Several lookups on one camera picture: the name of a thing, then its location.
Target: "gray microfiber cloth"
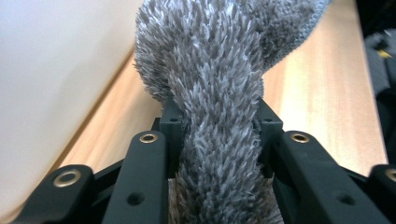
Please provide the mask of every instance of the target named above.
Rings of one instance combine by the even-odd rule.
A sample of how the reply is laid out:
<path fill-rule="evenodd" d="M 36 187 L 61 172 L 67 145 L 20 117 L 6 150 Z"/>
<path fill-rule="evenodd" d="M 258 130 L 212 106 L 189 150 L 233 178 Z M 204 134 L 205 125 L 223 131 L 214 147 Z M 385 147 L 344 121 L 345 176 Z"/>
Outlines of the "gray microfiber cloth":
<path fill-rule="evenodd" d="M 262 74 L 300 46 L 328 0 L 146 0 L 136 67 L 151 95 L 174 95 L 184 148 L 172 223 L 280 223 L 253 129 Z"/>

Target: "wooden table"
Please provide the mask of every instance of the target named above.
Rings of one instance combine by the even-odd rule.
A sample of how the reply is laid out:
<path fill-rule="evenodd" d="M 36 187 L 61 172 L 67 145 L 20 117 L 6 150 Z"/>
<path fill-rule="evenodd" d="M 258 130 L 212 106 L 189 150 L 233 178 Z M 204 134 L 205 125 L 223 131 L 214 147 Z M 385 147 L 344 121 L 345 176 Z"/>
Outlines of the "wooden table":
<path fill-rule="evenodd" d="M 133 64 L 131 55 L 54 169 L 106 168 L 161 115 Z M 264 75 L 264 85 L 285 131 L 311 133 L 340 165 L 363 175 L 387 162 L 354 0 L 333 0 L 309 39 Z"/>

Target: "white wall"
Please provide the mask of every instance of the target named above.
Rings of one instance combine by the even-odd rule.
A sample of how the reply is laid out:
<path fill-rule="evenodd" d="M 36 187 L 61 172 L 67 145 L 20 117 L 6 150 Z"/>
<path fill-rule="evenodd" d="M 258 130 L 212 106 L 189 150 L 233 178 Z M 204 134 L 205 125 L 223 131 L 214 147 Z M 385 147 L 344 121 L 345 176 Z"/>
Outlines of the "white wall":
<path fill-rule="evenodd" d="M 134 44 L 143 0 L 0 0 L 0 220 L 58 158 Z"/>

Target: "circular hole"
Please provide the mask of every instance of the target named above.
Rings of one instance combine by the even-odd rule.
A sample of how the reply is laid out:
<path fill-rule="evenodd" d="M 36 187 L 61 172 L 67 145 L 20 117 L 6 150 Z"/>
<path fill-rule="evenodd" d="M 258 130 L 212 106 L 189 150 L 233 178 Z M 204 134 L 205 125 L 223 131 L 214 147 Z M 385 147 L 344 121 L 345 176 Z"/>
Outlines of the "circular hole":
<path fill-rule="evenodd" d="M 128 196 L 126 201 L 131 206 L 137 206 L 145 201 L 145 194 L 142 192 L 134 192 Z"/>
<path fill-rule="evenodd" d="M 78 170 L 66 171 L 56 176 L 53 180 L 53 185 L 57 188 L 64 188 L 75 184 L 80 178 L 81 173 Z"/>
<path fill-rule="evenodd" d="M 61 181 L 62 182 L 68 182 L 68 181 L 71 181 L 71 180 L 73 180 L 74 178 L 76 178 L 76 175 L 75 174 L 66 174 L 66 175 L 63 175 L 63 176 L 61 176 Z"/>
<path fill-rule="evenodd" d="M 155 135 L 153 133 L 147 133 L 147 134 L 140 136 L 140 142 L 152 143 L 152 142 L 155 142 L 157 140 L 157 138 L 158 138 L 157 135 Z"/>
<path fill-rule="evenodd" d="M 396 182 L 396 169 L 388 169 L 385 171 L 387 177 Z"/>
<path fill-rule="evenodd" d="M 299 142 L 299 143 L 309 142 L 309 138 L 301 133 L 292 134 L 291 139 L 294 140 L 295 142 Z"/>
<path fill-rule="evenodd" d="M 346 193 L 335 192 L 334 193 L 334 197 L 340 203 L 344 203 L 344 204 L 347 204 L 347 205 L 354 205 L 355 204 L 355 200 L 353 200 L 353 198 L 351 196 L 349 196 L 348 194 L 346 194 Z"/>

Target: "metal ring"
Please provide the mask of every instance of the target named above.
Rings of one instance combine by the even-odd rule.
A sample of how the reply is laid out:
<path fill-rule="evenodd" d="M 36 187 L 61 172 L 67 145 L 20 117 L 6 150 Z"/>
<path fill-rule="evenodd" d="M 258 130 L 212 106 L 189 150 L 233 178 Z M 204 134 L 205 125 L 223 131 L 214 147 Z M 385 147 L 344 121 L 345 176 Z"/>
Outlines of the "metal ring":
<path fill-rule="evenodd" d="M 396 169 L 388 169 L 385 171 L 387 177 L 396 182 Z"/>
<path fill-rule="evenodd" d="M 302 133 L 294 133 L 290 136 L 290 138 L 295 141 L 295 142 L 299 142 L 299 143 L 307 143 L 309 142 L 309 138 Z"/>
<path fill-rule="evenodd" d="M 73 175 L 74 177 L 68 180 L 63 181 L 62 178 L 66 175 Z M 81 178 L 81 172 L 79 170 L 73 169 L 71 171 L 66 171 L 56 176 L 53 180 L 53 185 L 57 188 L 64 188 L 70 185 L 75 184 Z"/>
<path fill-rule="evenodd" d="M 140 142 L 142 142 L 142 143 L 152 143 L 152 142 L 157 141 L 158 136 L 153 133 L 146 133 L 146 134 L 140 136 L 139 139 L 140 139 Z"/>

